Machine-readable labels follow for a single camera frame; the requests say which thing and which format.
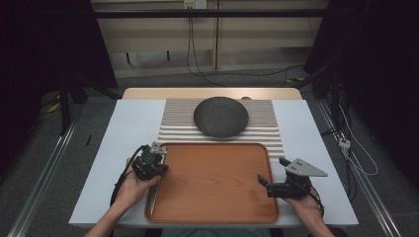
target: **human hand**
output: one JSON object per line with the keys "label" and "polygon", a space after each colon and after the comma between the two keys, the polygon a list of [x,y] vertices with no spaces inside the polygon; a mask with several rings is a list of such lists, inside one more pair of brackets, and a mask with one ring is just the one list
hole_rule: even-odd
{"label": "human hand", "polygon": [[[314,188],[311,188],[311,193],[317,197]],[[302,199],[284,198],[284,201],[293,207],[298,219],[313,236],[334,236],[324,224],[318,202],[314,198],[307,195]]]}
{"label": "human hand", "polygon": [[126,178],[114,202],[115,205],[124,210],[128,210],[137,204],[144,196],[145,191],[156,185],[161,179],[160,176],[156,176],[149,181],[142,181],[136,176],[131,166],[126,170],[126,173]]}

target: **wall outlet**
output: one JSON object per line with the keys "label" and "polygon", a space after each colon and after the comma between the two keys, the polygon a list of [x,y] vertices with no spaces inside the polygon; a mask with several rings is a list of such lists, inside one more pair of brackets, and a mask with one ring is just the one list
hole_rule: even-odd
{"label": "wall outlet", "polygon": [[206,9],[207,0],[195,0],[195,9]]}
{"label": "wall outlet", "polygon": [[195,0],[184,0],[185,9],[195,9]]}

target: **metal rail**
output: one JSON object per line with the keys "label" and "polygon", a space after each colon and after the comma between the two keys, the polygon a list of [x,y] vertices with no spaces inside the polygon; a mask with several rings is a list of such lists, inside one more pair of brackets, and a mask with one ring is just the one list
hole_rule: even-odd
{"label": "metal rail", "polygon": [[[318,107],[323,113],[324,119],[326,120],[329,127],[331,129],[334,128],[329,107],[324,102],[323,103],[318,102]],[[336,141],[338,139],[338,135],[341,137],[345,137],[342,131],[339,134],[338,132],[334,132],[334,137]],[[355,153],[352,152],[351,157],[357,163],[357,165],[361,167],[361,164],[359,160],[357,159],[357,156],[355,155]],[[368,203],[370,204],[371,209],[373,210],[373,213],[376,215],[377,221],[381,225],[381,228],[385,236],[401,237],[401,233],[397,229],[397,226],[390,212],[388,211],[382,199],[379,197],[376,189],[374,189],[374,186],[370,182],[370,179],[368,178],[368,176],[359,172],[358,169],[356,169],[352,165],[350,166],[350,168],[352,172],[355,174],[355,179],[357,180],[358,185],[361,187],[361,190],[363,191]]]}
{"label": "metal rail", "polygon": [[120,18],[320,18],[330,15],[354,14],[350,10],[327,9],[257,9],[257,10],[99,10],[95,12],[66,12],[39,10],[41,16],[83,17],[98,19]]}
{"label": "metal rail", "polygon": [[32,223],[32,220],[34,219],[37,210],[40,207],[40,204],[43,200],[43,196],[46,193],[49,183],[52,180],[55,170],[62,158],[62,155],[64,154],[67,144],[71,139],[75,125],[83,112],[83,108],[79,108],[79,110],[76,110],[75,118],[71,123],[70,127],[63,135],[59,136],[57,144],[55,145],[55,148],[52,154],[50,155],[45,167],[43,168],[42,174],[38,179],[37,184],[35,185],[24,207],[22,208],[17,219],[15,220],[15,223],[13,224],[7,237],[26,236],[28,229]]}

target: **tray rim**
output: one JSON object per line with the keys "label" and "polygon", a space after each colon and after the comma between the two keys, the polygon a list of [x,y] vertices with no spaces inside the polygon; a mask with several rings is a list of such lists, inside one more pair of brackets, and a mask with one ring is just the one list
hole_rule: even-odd
{"label": "tray rim", "polygon": [[[273,177],[272,177],[272,170],[271,170],[271,163],[269,161],[269,156],[268,156],[268,150],[267,148],[262,144],[262,143],[258,143],[258,142],[164,142],[162,144],[160,144],[162,147],[165,145],[184,145],[184,146],[198,146],[198,145],[204,145],[204,146],[231,146],[231,145],[235,145],[235,146],[257,146],[259,148],[262,148],[264,153],[265,153],[265,160],[266,160],[266,164],[268,167],[268,174],[269,177],[265,177],[267,178],[267,180],[269,182],[273,182]],[[151,199],[151,192],[148,192],[147,195],[147,200],[146,200],[146,206],[145,206],[145,210],[144,210],[144,215],[145,217],[148,219],[148,221],[153,222],[153,223],[190,223],[190,224],[269,224],[269,223],[273,223],[275,221],[277,221],[280,218],[280,207],[278,205],[278,202],[275,198],[272,198],[273,200],[273,208],[275,209],[275,214],[274,217],[269,220],[269,221],[259,221],[259,222],[255,222],[255,221],[231,221],[231,222],[225,222],[225,221],[212,221],[212,222],[185,222],[185,221],[166,221],[166,220],[153,220],[152,219],[152,215],[150,213],[150,199]]]}

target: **white table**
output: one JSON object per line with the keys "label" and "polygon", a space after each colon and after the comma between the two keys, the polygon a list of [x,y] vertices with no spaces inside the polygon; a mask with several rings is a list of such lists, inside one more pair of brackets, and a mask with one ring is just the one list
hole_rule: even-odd
{"label": "white table", "polygon": [[[326,178],[311,178],[325,206],[324,221],[334,226],[358,224],[336,169],[314,123],[306,101],[273,101],[284,143],[286,158],[301,158],[328,173]],[[107,211],[114,183],[126,165],[126,158],[143,144],[157,139],[165,100],[118,101],[83,192],[69,220],[72,225],[92,226]],[[272,163],[275,182],[286,174],[279,163]],[[293,209],[278,198],[280,218],[272,224],[167,224],[151,223],[144,217],[146,198],[130,209],[119,225],[141,228],[165,227],[294,227],[301,226]]]}

